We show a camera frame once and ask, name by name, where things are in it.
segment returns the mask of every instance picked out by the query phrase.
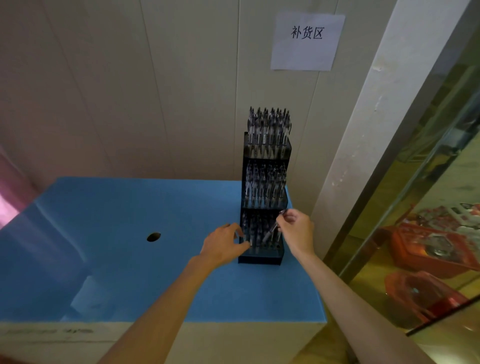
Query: printed sign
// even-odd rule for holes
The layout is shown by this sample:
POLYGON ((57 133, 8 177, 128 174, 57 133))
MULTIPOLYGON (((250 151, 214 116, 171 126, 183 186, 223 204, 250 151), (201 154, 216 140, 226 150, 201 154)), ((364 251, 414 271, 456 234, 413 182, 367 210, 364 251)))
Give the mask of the printed sign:
POLYGON ((272 70, 329 71, 344 15, 281 12, 276 16, 272 70))

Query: hand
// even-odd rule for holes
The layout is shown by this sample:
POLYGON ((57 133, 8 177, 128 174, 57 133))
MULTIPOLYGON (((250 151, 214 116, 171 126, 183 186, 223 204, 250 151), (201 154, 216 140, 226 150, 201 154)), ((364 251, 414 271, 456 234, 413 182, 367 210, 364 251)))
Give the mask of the hand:
POLYGON ((216 228, 205 238, 200 257, 204 257, 211 263, 212 269, 230 263, 250 248, 249 242, 242 244, 233 242, 237 238, 237 234, 243 236, 241 227, 237 223, 225 224, 216 228))
POLYGON ((298 259, 301 254, 315 254, 313 250, 313 222, 304 213, 288 209, 278 215, 276 221, 292 254, 298 259))

